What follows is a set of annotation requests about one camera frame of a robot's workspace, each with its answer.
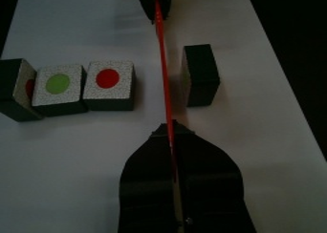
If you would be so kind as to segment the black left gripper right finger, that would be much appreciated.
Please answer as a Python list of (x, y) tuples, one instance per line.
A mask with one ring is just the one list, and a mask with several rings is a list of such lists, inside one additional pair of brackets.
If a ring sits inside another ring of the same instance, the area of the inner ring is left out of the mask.
[(187, 233), (258, 233), (232, 158), (177, 121), (175, 133)]

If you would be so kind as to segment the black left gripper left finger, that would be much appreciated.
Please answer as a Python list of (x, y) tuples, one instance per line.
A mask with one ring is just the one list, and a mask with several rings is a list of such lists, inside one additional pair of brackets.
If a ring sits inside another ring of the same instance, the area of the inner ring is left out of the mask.
[(120, 184), (118, 233), (177, 233), (168, 128), (161, 124), (129, 157)]

